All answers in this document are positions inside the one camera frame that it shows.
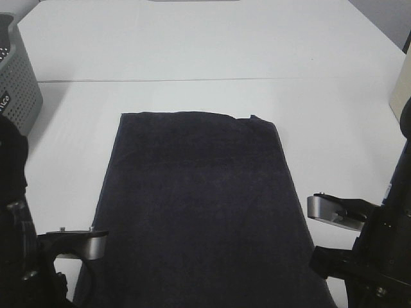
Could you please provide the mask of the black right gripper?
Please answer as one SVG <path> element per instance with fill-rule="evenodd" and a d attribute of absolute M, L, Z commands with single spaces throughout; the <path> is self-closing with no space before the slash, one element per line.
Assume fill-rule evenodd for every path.
<path fill-rule="evenodd" d="M 349 307 L 410 307 L 410 216 L 375 208 L 351 250 L 317 246 L 310 267 L 345 282 Z"/>

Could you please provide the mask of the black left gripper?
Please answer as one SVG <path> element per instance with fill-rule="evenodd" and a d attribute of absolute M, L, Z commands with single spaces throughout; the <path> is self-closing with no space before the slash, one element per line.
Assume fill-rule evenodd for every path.
<path fill-rule="evenodd" d="M 1 307 L 69 307 L 67 280 L 39 241 L 26 198 L 1 206 Z"/>

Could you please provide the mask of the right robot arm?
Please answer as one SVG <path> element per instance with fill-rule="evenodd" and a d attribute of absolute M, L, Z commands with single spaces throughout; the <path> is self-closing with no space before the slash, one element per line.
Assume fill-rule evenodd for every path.
<path fill-rule="evenodd" d="M 410 103 L 399 120 L 406 143 L 381 205 L 317 193 L 311 219 L 356 230 L 351 250 L 316 246 L 310 268 L 345 283 L 349 307 L 410 307 Z"/>

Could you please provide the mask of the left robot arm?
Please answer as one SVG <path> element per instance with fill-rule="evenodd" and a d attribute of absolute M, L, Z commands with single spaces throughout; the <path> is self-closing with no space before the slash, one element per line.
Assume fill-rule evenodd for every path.
<path fill-rule="evenodd" d="M 28 140 L 1 117 L 1 307 L 72 307 L 37 237 L 26 201 Z"/>

